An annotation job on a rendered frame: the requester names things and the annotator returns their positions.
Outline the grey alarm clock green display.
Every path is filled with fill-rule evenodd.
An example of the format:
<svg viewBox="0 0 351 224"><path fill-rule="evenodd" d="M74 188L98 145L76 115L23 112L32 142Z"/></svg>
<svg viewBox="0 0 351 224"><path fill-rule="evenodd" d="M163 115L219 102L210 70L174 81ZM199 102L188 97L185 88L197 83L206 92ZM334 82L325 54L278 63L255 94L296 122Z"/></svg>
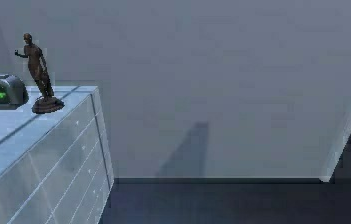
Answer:
<svg viewBox="0 0 351 224"><path fill-rule="evenodd" d="M0 110L16 110L29 100L26 85L12 74L0 74Z"/></svg>

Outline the pale blue chest of drawers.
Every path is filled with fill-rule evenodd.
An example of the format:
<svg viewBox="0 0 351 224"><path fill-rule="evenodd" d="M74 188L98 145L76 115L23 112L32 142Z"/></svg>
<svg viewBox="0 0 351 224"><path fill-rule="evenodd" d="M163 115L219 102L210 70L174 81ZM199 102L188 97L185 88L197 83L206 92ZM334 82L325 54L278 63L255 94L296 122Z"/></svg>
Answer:
<svg viewBox="0 0 351 224"><path fill-rule="evenodd" d="M42 115L29 93L0 111L0 224L100 224L113 169L99 89L57 86L65 107Z"/></svg>

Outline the brown human figure statue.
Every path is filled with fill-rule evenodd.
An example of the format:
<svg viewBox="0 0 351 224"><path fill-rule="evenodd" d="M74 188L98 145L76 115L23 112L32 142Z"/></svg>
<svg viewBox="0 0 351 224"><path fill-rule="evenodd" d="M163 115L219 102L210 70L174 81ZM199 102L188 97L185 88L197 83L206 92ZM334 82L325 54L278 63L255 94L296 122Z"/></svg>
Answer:
<svg viewBox="0 0 351 224"><path fill-rule="evenodd" d="M32 112L35 114L46 114L62 109L65 104L54 95L42 49L33 42L33 37L30 33L25 33L23 40L25 42L23 54L20 54L18 51L15 51L14 54L28 60L29 73L41 93L41 97L32 106Z"/></svg>

